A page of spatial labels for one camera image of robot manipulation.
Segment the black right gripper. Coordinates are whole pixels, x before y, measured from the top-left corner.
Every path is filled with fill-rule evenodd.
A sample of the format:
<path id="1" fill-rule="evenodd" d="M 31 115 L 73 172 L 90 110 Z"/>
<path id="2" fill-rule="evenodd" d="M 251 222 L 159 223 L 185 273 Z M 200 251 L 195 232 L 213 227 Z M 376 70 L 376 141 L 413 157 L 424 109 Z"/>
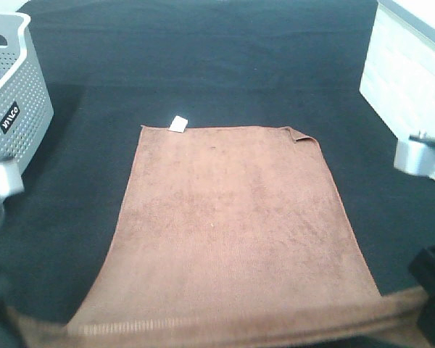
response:
<path id="1" fill-rule="evenodd" d="M 421 249 L 409 264 L 408 270 L 428 295 L 417 325 L 435 346 L 435 245 Z"/>

